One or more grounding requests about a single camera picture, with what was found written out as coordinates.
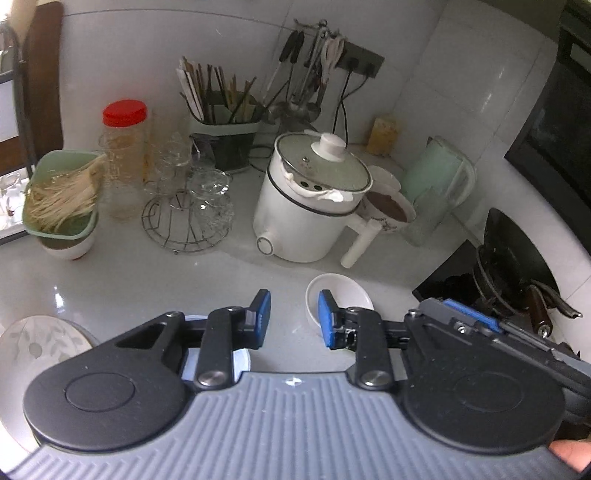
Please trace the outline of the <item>person's right hand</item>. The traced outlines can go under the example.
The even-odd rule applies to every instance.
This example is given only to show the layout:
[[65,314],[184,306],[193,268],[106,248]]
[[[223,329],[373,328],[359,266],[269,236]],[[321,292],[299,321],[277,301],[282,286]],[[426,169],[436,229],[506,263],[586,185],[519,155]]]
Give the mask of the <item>person's right hand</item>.
[[577,472],[583,472],[591,462],[591,442],[586,440],[556,440],[549,449]]

